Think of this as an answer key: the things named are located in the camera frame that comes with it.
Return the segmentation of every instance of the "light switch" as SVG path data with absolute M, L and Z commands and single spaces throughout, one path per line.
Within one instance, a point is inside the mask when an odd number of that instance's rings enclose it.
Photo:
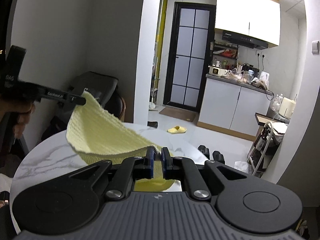
M 312 54 L 319 54 L 319 41 L 312 42 Z

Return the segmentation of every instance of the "human hand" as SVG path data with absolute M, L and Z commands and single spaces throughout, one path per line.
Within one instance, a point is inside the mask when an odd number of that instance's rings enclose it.
M 26 124 L 30 121 L 30 115 L 34 112 L 35 105 L 32 102 L 19 100 L 6 100 L 0 97 L 0 121 L 8 112 L 20 113 L 17 124 L 12 128 L 14 137 L 20 139 Z

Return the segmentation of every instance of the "white kitchen cabinet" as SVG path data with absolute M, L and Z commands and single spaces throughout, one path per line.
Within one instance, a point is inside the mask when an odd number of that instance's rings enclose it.
M 230 129 L 240 86 L 207 78 L 199 122 Z
M 217 0 L 215 28 L 249 35 L 247 0 Z
M 255 113 L 266 114 L 269 104 L 265 93 L 241 87 L 230 129 L 255 136 L 259 128 Z
M 272 0 L 257 1 L 252 5 L 256 13 L 250 16 L 249 36 L 279 45 L 280 4 Z
M 280 4 L 277 0 L 217 0 L 215 28 L 279 45 Z

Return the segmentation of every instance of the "round table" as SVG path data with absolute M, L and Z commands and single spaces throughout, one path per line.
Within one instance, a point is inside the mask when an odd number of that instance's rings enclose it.
M 174 156 L 188 157 L 196 164 L 204 164 L 208 160 L 194 146 L 163 130 L 133 123 L 124 123 L 124 125 L 153 143 L 168 147 Z M 86 165 L 68 144 L 66 131 L 57 133 L 37 145 L 23 159 L 11 184 L 10 210 L 16 231 L 20 232 L 12 215 L 12 203 L 20 192 L 33 185 L 83 168 Z M 176 181 L 167 191 L 181 191 L 180 182 Z

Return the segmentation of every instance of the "black door frame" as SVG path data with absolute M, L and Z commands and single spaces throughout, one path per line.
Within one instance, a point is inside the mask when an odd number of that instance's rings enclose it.
M 172 92 L 174 66 L 176 63 L 176 53 L 177 53 L 177 45 L 178 45 L 180 12 L 181 12 L 182 8 L 200 9 L 200 10 L 209 10 L 210 11 L 207 46 L 206 46 L 206 50 L 205 50 L 204 66 L 203 66 L 203 70 L 202 70 L 201 83 L 200 83 L 196 107 L 186 106 L 186 105 L 170 102 L 171 92 Z M 205 75 L 209 72 L 208 65 L 210 64 L 210 61 L 211 61 L 210 42 L 214 41 L 215 18 L 216 18 L 216 6 L 215 5 L 202 4 L 202 3 L 175 2 L 173 21 L 172 21 L 170 49 L 169 49 L 167 77 L 166 77 L 165 87 L 164 87 L 164 100 L 163 100 L 164 105 L 175 106 L 178 108 L 183 108 L 183 109 L 195 111 L 198 113 L 200 112 L 202 100 L 203 100 L 203 95 L 204 95 L 205 83 L 206 83 Z

